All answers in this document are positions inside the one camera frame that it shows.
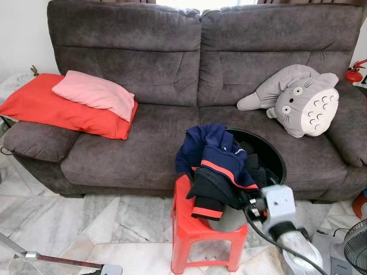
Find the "red plastic stool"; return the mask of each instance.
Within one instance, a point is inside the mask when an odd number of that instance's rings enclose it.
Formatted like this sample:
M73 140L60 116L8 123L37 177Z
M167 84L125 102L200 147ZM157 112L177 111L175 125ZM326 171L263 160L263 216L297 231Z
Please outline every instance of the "red plastic stool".
M184 175L177 179L175 184L173 206L171 211L173 230L173 251L171 270L175 274L182 274L187 266L226 265L228 271L238 269L243 246L247 236L247 224L233 232L219 232L212 230L199 219L191 217L194 207L194 198L186 199L190 190L190 180ZM197 241L229 240L231 252L228 261L200 261L188 262L191 245Z

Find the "gray fabric sofa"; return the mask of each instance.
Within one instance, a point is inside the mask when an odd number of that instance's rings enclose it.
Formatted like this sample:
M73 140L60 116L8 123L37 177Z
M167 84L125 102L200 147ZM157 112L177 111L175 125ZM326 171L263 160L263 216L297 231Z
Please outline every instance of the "gray fabric sofa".
M176 10L149 4L54 0L49 32L62 74L78 70L114 81L139 103L129 138L110 140L18 122L4 146L52 191L168 195L185 129L223 123L272 143L298 199L338 201L367 184L365 98L343 79L361 25L349 5L253 5ZM265 110L235 104L292 64L340 82L329 130L296 139Z

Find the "gray plush toy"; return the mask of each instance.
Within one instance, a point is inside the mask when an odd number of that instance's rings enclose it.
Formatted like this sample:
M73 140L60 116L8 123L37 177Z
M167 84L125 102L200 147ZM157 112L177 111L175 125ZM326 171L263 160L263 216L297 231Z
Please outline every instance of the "gray plush toy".
M319 74L303 65L286 67L270 77L255 93L237 103L239 109L267 108L292 136L318 136L324 133L337 108L339 94L333 73Z

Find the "red fire extinguisher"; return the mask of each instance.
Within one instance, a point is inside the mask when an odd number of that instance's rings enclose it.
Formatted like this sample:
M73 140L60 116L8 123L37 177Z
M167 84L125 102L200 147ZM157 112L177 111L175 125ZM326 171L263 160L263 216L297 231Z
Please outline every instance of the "red fire extinguisher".
M344 75L344 78L347 79L352 84L354 82L360 82L363 79L363 75L360 73L360 69L365 69L365 67L361 65L366 62L367 59L357 61L356 63L354 63L352 68L348 68L348 70Z

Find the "stuffed animal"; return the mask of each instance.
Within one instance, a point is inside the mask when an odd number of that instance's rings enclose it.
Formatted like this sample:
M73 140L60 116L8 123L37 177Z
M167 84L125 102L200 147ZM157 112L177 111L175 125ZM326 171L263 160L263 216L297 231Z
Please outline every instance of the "stuffed animal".
M287 76L286 72L290 72L290 67L299 70ZM268 108L267 116L276 118L296 138L324 133L338 108L339 94L334 89L338 77L333 73L319 74L309 67L303 67L307 66L292 65L284 68L272 76L272 79L268 79L271 81L267 80L261 85L267 89L260 86L261 89L258 88L255 93L241 99L237 106L245 106L246 109L257 106ZM275 92L268 90L269 87L276 87Z

